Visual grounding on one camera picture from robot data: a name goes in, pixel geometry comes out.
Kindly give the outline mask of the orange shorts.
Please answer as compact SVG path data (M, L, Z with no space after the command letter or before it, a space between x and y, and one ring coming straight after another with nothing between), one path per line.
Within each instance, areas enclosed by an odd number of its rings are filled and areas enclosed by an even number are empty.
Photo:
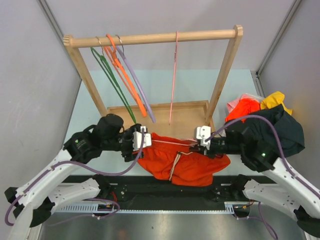
M152 139L174 139L151 134ZM224 170L231 163L227 155L209 158L191 152L189 146L152 142L143 149L138 164L156 179L170 181L174 185L206 187L213 183L213 175Z

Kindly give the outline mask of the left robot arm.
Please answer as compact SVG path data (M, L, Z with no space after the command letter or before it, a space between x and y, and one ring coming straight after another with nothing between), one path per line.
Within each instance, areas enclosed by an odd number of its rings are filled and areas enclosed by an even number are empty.
M65 205L90 199L108 200L112 190L107 178L130 171L143 156L143 149L151 144L151 134L146 126L136 123L125 129L124 120L120 116L109 113L101 117L97 124L74 133L63 144L57 156L32 180L21 187L9 187L5 190L5 197L10 203L5 213L5 223L12 227L10 213L18 218L28 206L31 207L29 226L32 228L45 222L58 208ZM100 157L104 151L120 152L131 165L117 173L89 167L88 163ZM70 190L56 189L79 168L89 170L94 174L93 177Z

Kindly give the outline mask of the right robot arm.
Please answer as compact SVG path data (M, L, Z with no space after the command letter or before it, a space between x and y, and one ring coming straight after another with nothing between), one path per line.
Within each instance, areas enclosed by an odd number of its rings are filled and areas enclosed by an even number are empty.
M296 171L284 156L275 129L272 134L276 146L254 135L246 123L232 120L222 127L225 136L217 136L209 126L195 128L197 145L193 150L213 158L218 154L236 154L250 170L263 174L284 192L264 187L256 180L240 175L230 187L231 196L237 200L256 200L292 218L305 233L320 236L320 190Z

